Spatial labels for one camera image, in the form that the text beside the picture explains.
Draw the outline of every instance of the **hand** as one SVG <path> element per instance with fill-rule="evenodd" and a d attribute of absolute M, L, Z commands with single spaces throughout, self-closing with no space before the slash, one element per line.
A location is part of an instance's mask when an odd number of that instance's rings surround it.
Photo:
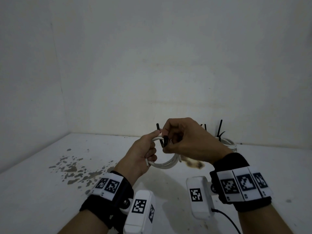
<path fill-rule="evenodd" d="M 150 167 L 150 165 L 146 165 L 145 158 L 153 162 L 157 160 L 155 143 L 151 141 L 160 133 L 161 130 L 155 130 L 150 134 L 143 135 L 133 143 L 126 155 L 116 165 L 114 171 L 127 178 L 132 186 Z"/>
<path fill-rule="evenodd" d="M 191 118 L 168 119 L 162 130 L 162 136 L 165 135 L 172 144 L 163 148 L 164 153 L 177 153 L 214 164 L 233 152 Z"/>

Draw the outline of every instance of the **bundle of cables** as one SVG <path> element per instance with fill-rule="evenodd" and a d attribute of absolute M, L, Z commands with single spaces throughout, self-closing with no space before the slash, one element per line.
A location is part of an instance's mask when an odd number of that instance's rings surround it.
<path fill-rule="evenodd" d="M 220 125 L 219 125 L 219 130 L 218 130 L 218 134 L 216 136 L 216 138 L 222 143 L 224 144 L 225 146 L 227 146 L 228 148 L 230 148 L 233 152 L 236 152 L 237 149 L 236 149 L 236 143 L 231 141 L 230 139 L 226 139 L 226 138 L 221 138 L 221 135 L 225 132 L 222 132 L 220 135 L 220 129 L 221 129 L 221 125 L 222 125 L 222 120 L 220 122 Z M 152 140 L 152 142 L 154 141 L 157 141 L 159 140 L 160 141 L 160 144 L 162 147 L 165 147 L 168 143 L 170 143 L 169 141 L 169 138 L 168 136 L 164 136 L 163 138 L 161 136 L 158 136 L 156 138 L 154 138 Z M 167 162 L 165 163 L 154 163 L 152 161 L 147 161 L 147 158 L 145 159 L 146 161 L 146 165 L 148 166 L 149 164 L 152 165 L 153 167 L 156 167 L 156 168 L 159 168 L 159 169 L 169 169 L 169 168 L 172 168 L 173 166 L 175 166 L 177 164 L 178 161 L 181 162 L 181 156 L 177 153 L 174 154 L 174 156 Z"/>

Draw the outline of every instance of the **forearm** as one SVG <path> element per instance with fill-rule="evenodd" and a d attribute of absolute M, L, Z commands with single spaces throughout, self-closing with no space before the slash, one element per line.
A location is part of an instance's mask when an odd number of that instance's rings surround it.
<path fill-rule="evenodd" d="M 59 234 L 107 234 L 107 226 L 89 210 L 79 212 Z"/>
<path fill-rule="evenodd" d="M 244 234 L 292 234 L 284 220 L 270 204 L 249 212 L 238 212 Z"/>

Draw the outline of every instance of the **white wall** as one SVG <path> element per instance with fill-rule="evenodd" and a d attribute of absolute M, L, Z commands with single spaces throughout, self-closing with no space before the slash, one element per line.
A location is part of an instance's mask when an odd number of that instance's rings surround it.
<path fill-rule="evenodd" d="M 51 0 L 70 130 L 140 136 L 193 117 L 312 148 L 310 0 Z"/>
<path fill-rule="evenodd" d="M 0 172 L 68 133 L 48 0 L 1 0 Z"/>

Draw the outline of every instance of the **wrist strap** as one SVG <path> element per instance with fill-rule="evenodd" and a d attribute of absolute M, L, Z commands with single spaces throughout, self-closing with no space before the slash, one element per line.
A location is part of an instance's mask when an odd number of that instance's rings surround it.
<path fill-rule="evenodd" d="M 88 209 L 109 229 L 114 227 L 122 232 L 127 215 L 123 214 L 119 208 L 128 198 L 133 199 L 133 196 L 134 191 L 128 180 L 120 173 L 112 171 L 103 174 L 79 211 Z"/>
<path fill-rule="evenodd" d="M 271 189 L 241 154 L 230 153 L 213 166 L 215 170 L 210 172 L 211 181 L 222 203 L 234 204 L 239 212 L 271 204 Z"/>

